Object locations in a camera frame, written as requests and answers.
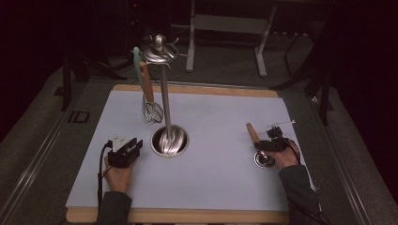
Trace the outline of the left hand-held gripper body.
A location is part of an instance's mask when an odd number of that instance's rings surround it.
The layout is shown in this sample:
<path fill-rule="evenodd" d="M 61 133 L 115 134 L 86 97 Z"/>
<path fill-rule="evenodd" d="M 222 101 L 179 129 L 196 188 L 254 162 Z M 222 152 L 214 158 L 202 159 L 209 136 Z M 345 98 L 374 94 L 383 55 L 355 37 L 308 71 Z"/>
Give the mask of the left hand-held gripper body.
<path fill-rule="evenodd" d="M 130 138 L 114 135 L 111 139 L 112 150 L 108 153 L 109 164 L 116 168 L 127 168 L 140 155 L 133 154 L 132 149 L 128 148 Z"/>

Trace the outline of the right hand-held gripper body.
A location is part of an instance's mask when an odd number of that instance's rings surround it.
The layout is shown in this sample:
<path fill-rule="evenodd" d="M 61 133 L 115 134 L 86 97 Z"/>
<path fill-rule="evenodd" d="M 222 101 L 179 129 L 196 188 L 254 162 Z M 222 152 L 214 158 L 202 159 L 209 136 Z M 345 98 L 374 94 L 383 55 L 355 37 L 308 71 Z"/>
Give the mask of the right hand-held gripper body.
<path fill-rule="evenodd" d="M 262 149 L 269 152 L 282 152 L 290 148 L 291 144 L 288 138 L 283 136 L 281 126 L 291 125 L 291 122 L 273 124 L 267 130 L 268 140 L 262 141 Z"/>

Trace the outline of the steel spoon with wooden handle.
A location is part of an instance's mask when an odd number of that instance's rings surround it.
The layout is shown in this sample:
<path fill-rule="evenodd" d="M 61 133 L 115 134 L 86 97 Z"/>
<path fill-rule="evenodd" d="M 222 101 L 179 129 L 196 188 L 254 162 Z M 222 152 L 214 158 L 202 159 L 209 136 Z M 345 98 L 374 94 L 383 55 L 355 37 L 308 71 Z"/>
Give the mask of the steel spoon with wooden handle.
<path fill-rule="evenodd" d="M 247 128 L 248 133 L 253 141 L 253 144 L 260 142 L 260 139 L 259 139 L 254 127 L 252 126 L 252 124 L 247 123 L 246 128 Z M 254 160 L 255 164 L 262 169 L 270 168 L 275 164 L 275 159 L 273 157 L 267 155 L 264 151 L 259 151 L 257 149 L 256 149 L 256 153 L 254 154 L 253 160 Z"/>

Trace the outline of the steel utensil stand with hooks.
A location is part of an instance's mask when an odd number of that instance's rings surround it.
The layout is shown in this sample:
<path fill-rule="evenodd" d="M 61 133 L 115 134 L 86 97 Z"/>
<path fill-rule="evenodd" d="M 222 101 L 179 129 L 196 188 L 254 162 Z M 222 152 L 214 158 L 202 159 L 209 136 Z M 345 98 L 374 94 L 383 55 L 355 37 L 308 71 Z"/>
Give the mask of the steel utensil stand with hooks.
<path fill-rule="evenodd" d="M 158 65 L 161 71 L 161 120 L 163 127 L 154 131 L 151 137 L 153 151 L 164 158 L 175 158 L 183 154 L 188 148 L 190 137 L 187 130 L 171 122 L 167 68 L 178 56 L 178 49 L 174 43 L 168 43 L 164 35 L 158 34 L 152 38 L 153 43 L 143 51 L 145 62 Z"/>

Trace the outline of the whisk with green handle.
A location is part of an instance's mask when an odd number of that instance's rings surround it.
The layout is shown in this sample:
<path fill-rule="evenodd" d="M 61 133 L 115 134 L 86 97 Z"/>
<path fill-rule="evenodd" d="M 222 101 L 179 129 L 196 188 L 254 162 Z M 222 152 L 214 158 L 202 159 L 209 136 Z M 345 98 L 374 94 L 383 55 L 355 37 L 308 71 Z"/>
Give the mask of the whisk with green handle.
<path fill-rule="evenodd" d="M 138 47 L 134 47 L 132 50 L 132 53 L 134 56 L 133 63 L 135 66 L 138 81 L 139 81 L 141 89 L 143 91 L 143 82 L 142 82 L 141 69 L 140 69 L 139 63 L 145 62 L 145 60 L 144 60 L 144 57 L 142 56 L 142 53 Z M 142 101 L 142 117 L 143 117 L 143 105 L 144 105 L 144 92 L 143 92 L 143 101 Z"/>

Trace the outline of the person's right hand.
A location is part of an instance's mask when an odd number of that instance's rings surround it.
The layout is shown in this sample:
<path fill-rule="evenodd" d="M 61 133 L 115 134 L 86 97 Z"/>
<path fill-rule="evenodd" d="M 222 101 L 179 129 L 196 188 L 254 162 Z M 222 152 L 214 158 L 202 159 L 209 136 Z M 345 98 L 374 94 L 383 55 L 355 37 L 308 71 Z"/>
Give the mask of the person's right hand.
<path fill-rule="evenodd" d="M 279 169 L 300 164 L 299 149 L 293 141 L 289 141 L 289 146 L 282 152 L 271 152 L 270 155 L 275 159 Z"/>

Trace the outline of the person's left hand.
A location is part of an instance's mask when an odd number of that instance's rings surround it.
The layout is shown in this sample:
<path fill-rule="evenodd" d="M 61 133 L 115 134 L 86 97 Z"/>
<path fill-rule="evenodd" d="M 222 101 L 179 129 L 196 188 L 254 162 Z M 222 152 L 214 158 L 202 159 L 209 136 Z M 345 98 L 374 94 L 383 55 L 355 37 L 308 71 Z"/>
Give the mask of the person's left hand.
<path fill-rule="evenodd" d="M 103 176 L 111 191 L 127 194 L 132 182 L 132 171 L 135 163 L 132 162 L 127 168 L 116 168 L 109 164 L 107 157 L 104 158 L 105 171 Z"/>

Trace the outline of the white paper mat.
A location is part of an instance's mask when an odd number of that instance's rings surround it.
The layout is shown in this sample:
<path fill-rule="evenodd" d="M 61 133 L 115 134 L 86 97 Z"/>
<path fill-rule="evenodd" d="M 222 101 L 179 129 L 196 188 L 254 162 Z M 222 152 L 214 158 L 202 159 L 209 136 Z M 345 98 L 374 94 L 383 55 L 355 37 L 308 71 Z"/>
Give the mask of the white paper mat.
<path fill-rule="evenodd" d="M 231 97 L 172 93 L 171 120 L 190 136 L 187 150 L 160 157 L 150 146 L 156 130 L 142 120 L 142 96 L 112 91 L 67 201 L 68 207 L 98 204 L 100 151 L 115 134 L 143 143 L 132 176 L 135 208 L 284 211 L 287 200 L 275 167 L 259 168 L 246 126 L 260 138 L 274 124 L 283 135 L 296 133 L 279 97 Z"/>

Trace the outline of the black floor stand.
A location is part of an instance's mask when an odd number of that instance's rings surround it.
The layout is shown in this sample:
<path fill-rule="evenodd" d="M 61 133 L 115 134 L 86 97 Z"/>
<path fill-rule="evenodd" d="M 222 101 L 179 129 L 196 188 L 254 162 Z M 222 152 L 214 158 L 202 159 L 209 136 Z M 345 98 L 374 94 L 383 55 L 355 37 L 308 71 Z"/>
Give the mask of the black floor stand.
<path fill-rule="evenodd" d="M 56 96 L 61 96 L 63 98 L 61 110 L 65 111 L 71 103 L 71 73 L 74 73 L 78 81 L 84 83 L 90 78 L 88 72 L 89 68 L 93 68 L 100 75 L 104 75 L 113 80 L 126 80 L 126 77 L 118 75 L 117 72 L 131 65 L 131 60 L 112 66 L 96 61 L 81 52 L 67 53 L 63 58 L 62 85 L 57 87 L 54 92 Z"/>
<path fill-rule="evenodd" d="M 304 88 L 304 94 L 307 97 L 315 98 L 318 92 L 321 92 L 320 103 L 319 103 L 319 117 L 322 123 L 327 126 L 328 122 L 328 109 L 329 109 L 329 90 L 331 80 L 331 69 L 327 67 L 316 67 L 311 68 L 308 71 L 304 71 L 300 68 L 297 74 L 287 82 L 283 82 L 278 85 L 271 86 L 270 90 L 284 90 L 296 83 L 308 79 L 308 83 Z"/>

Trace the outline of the grey metal frame stand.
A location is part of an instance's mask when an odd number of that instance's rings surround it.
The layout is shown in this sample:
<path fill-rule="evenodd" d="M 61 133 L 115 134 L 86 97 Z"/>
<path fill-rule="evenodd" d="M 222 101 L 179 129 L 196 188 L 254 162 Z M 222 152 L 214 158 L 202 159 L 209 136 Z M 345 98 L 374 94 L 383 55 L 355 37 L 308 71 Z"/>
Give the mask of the grey metal frame stand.
<path fill-rule="evenodd" d="M 197 14 L 195 10 L 195 5 L 198 0 L 188 1 L 190 2 L 190 23 L 187 26 L 187 28 L 189 29 L 188 56 L 185 66 L 185 70 L 187 72 L 193 72 L 194 69 L 195 31 L 206 30 L 260 35 L 261 41 L 257 46 L 254 47 L 253 50 L 259 76 L 262 78 L 267 77 L 268 73 L 263 51 L 265 49 L 266 42 L 270 34 L 270 29 L 273 24 L 273 19 L 278 8 L 276 4 L 270 5 L 268 16 L 265 19 L 255 19 Z"/>

